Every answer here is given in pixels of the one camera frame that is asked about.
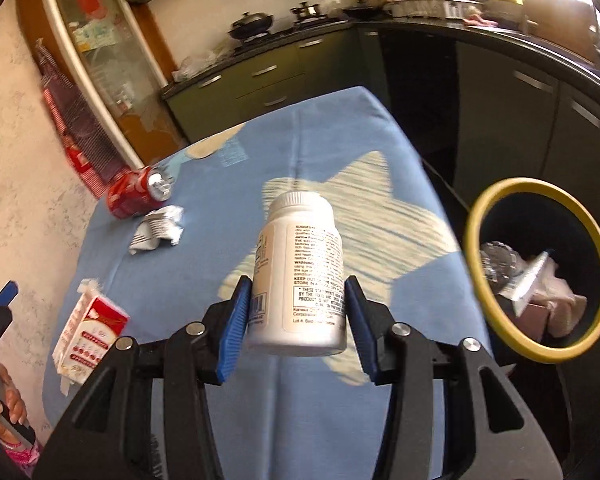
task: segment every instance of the human hand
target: human hand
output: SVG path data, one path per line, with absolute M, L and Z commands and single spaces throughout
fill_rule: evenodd
M 2 404 L 0 403 L 0 415 L 4 418 L 8 418 L 12 424 L 19 422 L 23 424 L 27 420 L 27 408 L 24 405 L 20 392 L 16 388 L 13 380 L 11 379 L 7 368 L 3 364 L 0 364 L 0 379 L 4 384 L 4 403 L 9 409 L 9 413 L 2 414 Z M 7 444 L 17 446 L 20 441 L 0 423 L 0 439 L 5 441 Z

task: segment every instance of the star pattern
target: star pattern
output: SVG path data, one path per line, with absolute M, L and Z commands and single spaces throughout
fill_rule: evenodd
M 326 182 L 291 177 L 269 180 L 262 189 L 264 211 L 275 197 L 292 189 L 317 191 L 331 203 L 342 237 L 344 275 L 356 275 L 372 301 L 390 305 L 394 280 L 459 250 L 445 221 L 393 197 L 389 167 L 381 152 L 363 155 Z M 255 248 L 222 282 L 221 299 L 231 297 L 241 275 L 253 277 L 254 262 Z M 324 361 L 349 384 L 368 381 L 348 327 L 347 349 Z

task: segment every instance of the blue tablecloth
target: blue tablecloth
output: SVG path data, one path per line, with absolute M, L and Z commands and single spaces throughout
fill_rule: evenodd
M 100 201 L 54 340 L 83 278 L 99 280 L 103 293 L 130 314 L 125 333 L 139 342 L 201 319 L 210 304 L 230 296 L 242 273 L 252 275 L 267 207 L 293 185 L 331 202 L 346 276 L 357 275 L 370 299 L 429 338 L 488 340 L 458 244 L 418 155 L 365 89 L 249 121 L 213 155 L 187 160 L 181 153 L 172 160 L 172 168 L 179 165 L 171 203 L 185 209 L 180 244 L 130 255 L 139 220 L 114 220 Z M 49 355 L 43 402 L 51 424 L 75 389 L 68 397 L 61 393 Z M 331 358 L 243 349 L 227 384 L 207 390 L 228 480 L 371 478 L 390 390 L 368 382 L 352 342 Z M 439 387 L 436 395 L 432 474 L 440 471 L 444 427 Z

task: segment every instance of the silver bolt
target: silver bolt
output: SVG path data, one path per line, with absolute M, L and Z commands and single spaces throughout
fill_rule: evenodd
M 391 332 L 395 335 L 409 335 L 411 333 L 411 327 L 406 323 L 394 323 L 391 327 Z
M 464 341 L 462 341 L 462 345 L 469 352 L 477 352 L 480 349 L 480 342 L 477 339 L 474 339 L 473 337 L 466 338 Z
M 187 334 L 189 335 L 203 335 L 205 330 L 205 326 L 199 321 L 189 323 L 186 328 Z
M 116 340 L 118 350 L 129 350 L 134 345 L 134 340 L 130 337 L 120 337 Z

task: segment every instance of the red and white box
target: red and white box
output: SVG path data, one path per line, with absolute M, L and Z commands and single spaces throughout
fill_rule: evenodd
M 93 280 L 83 281 L 78 292 L 82 295 L 62 330 L 52 358 L 60 375 L 84 384 L 120 336 L 129 316 L 101 295 Z

